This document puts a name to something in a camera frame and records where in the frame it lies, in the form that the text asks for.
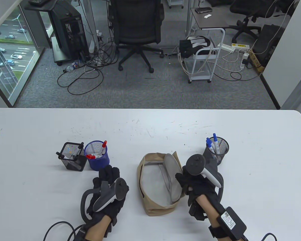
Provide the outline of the person's left hand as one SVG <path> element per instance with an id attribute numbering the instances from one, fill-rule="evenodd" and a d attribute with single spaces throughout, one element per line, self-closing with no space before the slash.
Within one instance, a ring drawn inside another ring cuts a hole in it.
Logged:
<path id="1" fill-rule="evenodd" d="M 99 170 L 99 177 L 93 179 L 94 189 L 99 188 L 102 181 L 107 181 L 109 184 L 112 184 L 119 177 L 119 168 L 107 165 L 105 168 Z M 92 219 L 87 223 L 85 240 L 102 241 L 105 234 L 109 232 L 109 228 L 111 224 L 113 224 L 114 218 L 117 217 L 125 202 L 125 199 L 120 201 L 114 200 L 100 212 L 93 212 L 93 204 L 98 198 L 99 194 L 93 195 L 86 211 Z"/>

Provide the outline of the person's right hand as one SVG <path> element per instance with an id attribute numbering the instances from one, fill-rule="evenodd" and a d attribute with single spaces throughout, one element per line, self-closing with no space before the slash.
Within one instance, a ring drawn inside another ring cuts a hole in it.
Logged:
<path id="1" fill-rule="evenodd" d="M 175 177 L 183 192 L 188 196 L 189 214 L 196 220 L 204 221 L 208 218 L 207 212 L 196 201 L 199 196 L 206 196 L 209 203 L 216 209 L 222 207 L 221 199 L 215 191 L 215 185 L 208 178 L 204 178 L 201 174 L 191 175 L 185 165 L 182 167 L 182 173 L 177 173 Z"/>

